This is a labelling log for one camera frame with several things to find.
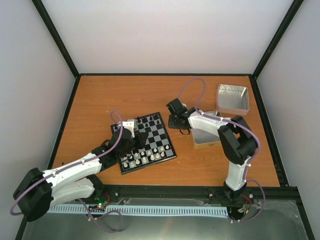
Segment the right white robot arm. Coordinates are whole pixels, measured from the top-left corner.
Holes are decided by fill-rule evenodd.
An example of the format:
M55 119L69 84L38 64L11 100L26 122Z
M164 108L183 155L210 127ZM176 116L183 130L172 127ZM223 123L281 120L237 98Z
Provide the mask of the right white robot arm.
M219 137L223 152L229 160L228 175L223 192L229 202L235 202L247 186L247 171L261 147L257 136L241 116L234 118L215 116L184 106L169 109L169 127L179 130L197 129Z

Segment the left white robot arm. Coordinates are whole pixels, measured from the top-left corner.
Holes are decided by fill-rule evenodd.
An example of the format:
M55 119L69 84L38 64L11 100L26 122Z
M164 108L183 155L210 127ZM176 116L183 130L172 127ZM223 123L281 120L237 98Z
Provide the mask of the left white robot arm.
M142 149L147 138L146 132L122 127L110 140L78 160L44 171L37 167L29 170L13 193L20 214L27 222L33 222L65 202L101 200L104 188L97 174L119 163L132 150Z

